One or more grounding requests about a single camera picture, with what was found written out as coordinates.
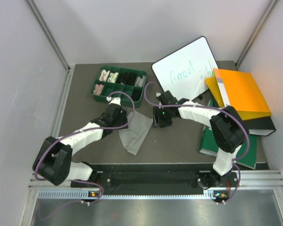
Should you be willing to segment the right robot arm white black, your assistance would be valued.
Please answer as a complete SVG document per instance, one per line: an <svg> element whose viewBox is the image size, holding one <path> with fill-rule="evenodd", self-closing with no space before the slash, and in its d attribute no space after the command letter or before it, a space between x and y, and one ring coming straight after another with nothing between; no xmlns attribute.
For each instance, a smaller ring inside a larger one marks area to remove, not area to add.
<svg viewBox="0 0 283 226"><path fill-rule="evenodd" d="M222 186L228 180L233 162L243 143L249 144L249 130L232 106L215 108L204 106L186 98L177 100L170 91L157 93L158 106L153 107L153 127L165 128L172 125L173 118L181 118L201 123L212 129L218 146L213 163L211 182Z"/></svg>

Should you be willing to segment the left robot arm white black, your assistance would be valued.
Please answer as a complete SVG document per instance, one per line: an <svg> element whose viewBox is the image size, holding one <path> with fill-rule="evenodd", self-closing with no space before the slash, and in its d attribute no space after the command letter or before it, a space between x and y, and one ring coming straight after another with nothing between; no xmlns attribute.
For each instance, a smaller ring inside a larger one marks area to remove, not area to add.
<svg viewBox="0 0 283 226"><path fill-rule="evenodd" d="M118 104L109 104L106 111L71 134L55 138L47 137L33 163L37 180L47 180L58 186L64 181L80 180L86 186L94 186L98 176L84 162L75 163L72 157L89 144L99 141L114 129L128 128L127 110Z"/></svg>

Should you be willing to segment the grey underwear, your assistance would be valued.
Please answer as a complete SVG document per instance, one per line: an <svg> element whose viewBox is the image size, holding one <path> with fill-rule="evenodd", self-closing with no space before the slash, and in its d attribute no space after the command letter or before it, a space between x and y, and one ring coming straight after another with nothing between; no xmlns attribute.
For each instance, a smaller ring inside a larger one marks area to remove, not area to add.
<svg viewBox="0 0 283 226"><path fill-rule="evenodd" d="M148 131L152 126L152 119L135 111L129 113L128 120L132 120L127 129L119 131L123 147L128 153L137 155Z"/></svg>

